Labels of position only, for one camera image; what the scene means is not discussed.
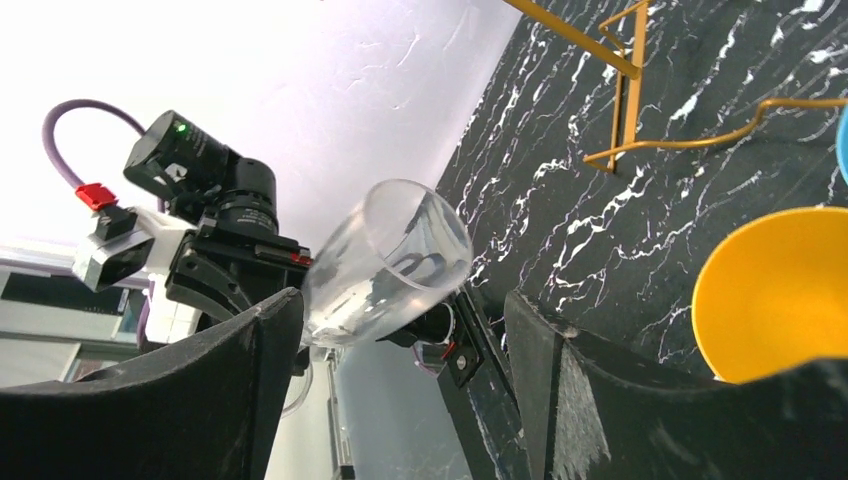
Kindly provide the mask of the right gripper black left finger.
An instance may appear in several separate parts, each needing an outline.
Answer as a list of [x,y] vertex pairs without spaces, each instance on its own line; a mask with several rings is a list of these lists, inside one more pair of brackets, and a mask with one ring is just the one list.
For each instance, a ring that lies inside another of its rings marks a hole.
[[304,302],[284,289],[201,333],[75,382],[1,392],[5,479],[261,479]]

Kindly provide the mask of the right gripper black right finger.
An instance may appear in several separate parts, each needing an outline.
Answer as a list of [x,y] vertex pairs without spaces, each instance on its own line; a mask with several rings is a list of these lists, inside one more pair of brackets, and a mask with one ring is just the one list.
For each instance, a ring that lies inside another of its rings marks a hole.
[[506,296],[512,385],[535,479],[843,479],[847,364],[734,385],[648,360]]

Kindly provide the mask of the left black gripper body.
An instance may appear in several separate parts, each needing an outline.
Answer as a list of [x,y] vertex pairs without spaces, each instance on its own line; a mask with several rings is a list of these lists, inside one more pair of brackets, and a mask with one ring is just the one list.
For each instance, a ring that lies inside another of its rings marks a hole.
[[299,288],[311,265],[311,251],[295,240],[203,227],[186,232],[179,243],[165,294],[215,325],[285,288]]

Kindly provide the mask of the clear wine glass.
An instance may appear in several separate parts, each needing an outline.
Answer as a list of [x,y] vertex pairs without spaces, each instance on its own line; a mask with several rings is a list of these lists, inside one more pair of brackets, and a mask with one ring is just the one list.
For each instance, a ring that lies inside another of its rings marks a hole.
[[473,259],[467,228],[443,197],[412,180],[377,183],[308,269],[300,348],[448,344],[457,320],[445,301]]

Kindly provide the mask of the yellow wine glass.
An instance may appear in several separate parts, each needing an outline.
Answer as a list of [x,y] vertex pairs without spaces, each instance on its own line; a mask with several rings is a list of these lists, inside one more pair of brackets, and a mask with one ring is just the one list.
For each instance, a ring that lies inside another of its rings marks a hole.
[[847,210],[799,207],[729,234],[702,267],[692,327],[716,379],[847,357]]

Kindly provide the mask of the light blue wine glass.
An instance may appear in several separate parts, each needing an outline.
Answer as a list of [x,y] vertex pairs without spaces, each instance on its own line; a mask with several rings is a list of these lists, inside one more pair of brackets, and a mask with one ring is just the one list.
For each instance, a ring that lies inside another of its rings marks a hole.
[[844,108],[837,125],[835,137],[835,154],[840,174],[848,183],[848,110]]

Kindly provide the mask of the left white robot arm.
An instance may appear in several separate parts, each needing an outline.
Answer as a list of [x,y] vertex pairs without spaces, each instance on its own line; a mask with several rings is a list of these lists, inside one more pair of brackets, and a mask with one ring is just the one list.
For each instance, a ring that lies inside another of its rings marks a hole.
[[165,254],[167,299],[214,325],[302,285],[312,254],[280,235],[276,176],[265,163],[169,110],[135,143],[123,173],[182,222]]

